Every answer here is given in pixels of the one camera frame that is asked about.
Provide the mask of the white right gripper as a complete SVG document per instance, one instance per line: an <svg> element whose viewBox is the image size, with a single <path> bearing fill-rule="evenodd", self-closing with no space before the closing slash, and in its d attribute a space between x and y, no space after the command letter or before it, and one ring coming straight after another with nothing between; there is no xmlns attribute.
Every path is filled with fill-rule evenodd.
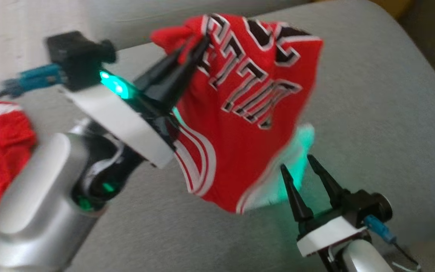
<svg viewBox="0 0 435 272"><path fill-rule="evenodd" d="M363 223L355 223L345 215L345 209L340 208L342 198L348 194L331 176L331 174L311 154L307 155L308 162L313 172L319 176L330 198L333 209L314 215L302 199L294 184L294 179L285 164L281 164L280 171L288 195L295 222L298 223L299 236L297 248L303 257L318 251L335 246L363 232L366 227Z"/></svg>

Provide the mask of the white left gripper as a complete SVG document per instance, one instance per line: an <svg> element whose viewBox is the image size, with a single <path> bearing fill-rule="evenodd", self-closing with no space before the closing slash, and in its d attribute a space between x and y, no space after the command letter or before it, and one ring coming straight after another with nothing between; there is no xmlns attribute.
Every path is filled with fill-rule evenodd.
<svg viewBox="0 0 435 272"><path fill-rule="evenodd" d="M132 94L146 95L155 111L166 114L179 101L198 69L210 37L203 36L190 48L183 63L179 62L184 47L165 56L130 83L110 72L100 71L97 85L63 92L83 113L106 131L140 154L158 168L164 168L174 158L174 150L157 131L126 102Z"/></svg>

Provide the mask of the red Bulls basketball jersey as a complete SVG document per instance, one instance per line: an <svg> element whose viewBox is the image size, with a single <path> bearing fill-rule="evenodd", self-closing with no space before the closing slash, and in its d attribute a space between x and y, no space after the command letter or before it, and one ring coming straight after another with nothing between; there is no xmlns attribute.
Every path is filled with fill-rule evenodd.
<svg viewBox="0 0 435 272"><path fill-rule="evenodd" d="M242 214L286 200L281 164L300 187L314 127L300 125L315 86L323 40L286 22L233 14L192 17L151 40L179 61L209 37L190 85L173 108L176 159L187 190Z"/></svg>

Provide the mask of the grey sofa back cushion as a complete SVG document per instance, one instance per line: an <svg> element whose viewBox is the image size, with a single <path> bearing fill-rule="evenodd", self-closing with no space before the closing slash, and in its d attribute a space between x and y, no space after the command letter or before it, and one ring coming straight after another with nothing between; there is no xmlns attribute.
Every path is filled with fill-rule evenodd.
<svg viewBox="0 0 435 272"><path fill-rule="evenodd" d="M117 49L150 41L150 34L165 26L182 24L201 14L239 14L252 17L311 0L82 0L91 35L109 39Z"/></svg>

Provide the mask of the grey sofa seat cushion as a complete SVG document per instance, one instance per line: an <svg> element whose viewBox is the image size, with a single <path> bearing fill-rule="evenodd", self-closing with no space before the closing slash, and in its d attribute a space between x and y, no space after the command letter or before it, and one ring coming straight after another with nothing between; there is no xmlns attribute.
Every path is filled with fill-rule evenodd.
<svg viewBox="0 0 435 272"><path fill-rule="evenodd" d="M324 40L301 121L312 154L350 190L383 193L390 229L410 245L435 235L435 71L404 29L367 0L333 0L257 15ZM47 63L44 39L78 30L95 41L82 0L0 0L0 81ZM119 49L109 69L133 79L162 56ZM68 272L319 272L302 258L286 202L232 215L187 193L177 162L143 164L99 220Z"/></svg>

